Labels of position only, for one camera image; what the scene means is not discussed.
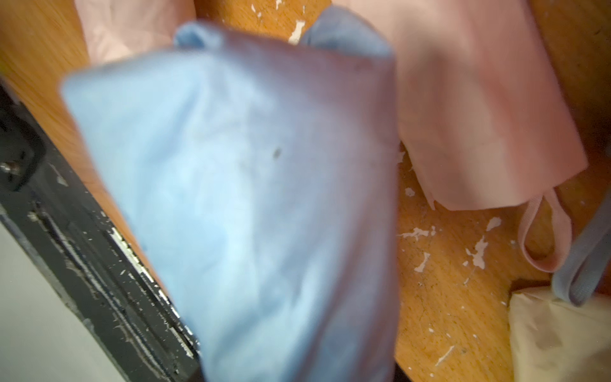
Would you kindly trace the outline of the blue umbrella front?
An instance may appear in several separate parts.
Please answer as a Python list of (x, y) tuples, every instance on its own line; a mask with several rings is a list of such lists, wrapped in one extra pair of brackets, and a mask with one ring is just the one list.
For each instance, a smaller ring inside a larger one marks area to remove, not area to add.
[(61, 95), (207, 381), (390, 381), (396, 61), (330, 6), (293, 46), (190, 22)]

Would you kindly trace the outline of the blue umbrella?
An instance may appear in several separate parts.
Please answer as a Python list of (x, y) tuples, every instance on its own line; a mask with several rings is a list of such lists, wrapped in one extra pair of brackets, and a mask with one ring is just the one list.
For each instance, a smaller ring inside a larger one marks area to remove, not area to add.
[(293, 46), (190, 22), (61, 95), (207, 381), (390, 381), (396, 61), (330, 6)]
[(555, 272), (551, 289), (575, 307), (595, 292), (610, 262), (610, 189), (589, 224), (571, 245), (569, 256)]

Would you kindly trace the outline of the blue umbrella back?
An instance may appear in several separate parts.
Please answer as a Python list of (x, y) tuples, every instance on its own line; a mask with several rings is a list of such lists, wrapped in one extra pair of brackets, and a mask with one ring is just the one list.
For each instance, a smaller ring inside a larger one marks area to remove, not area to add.
[(610, 262), (610, 189), (589, 224), (571, 245), (569, 256), (555, 272), (551, 289), (575, 307), (595, 292)]

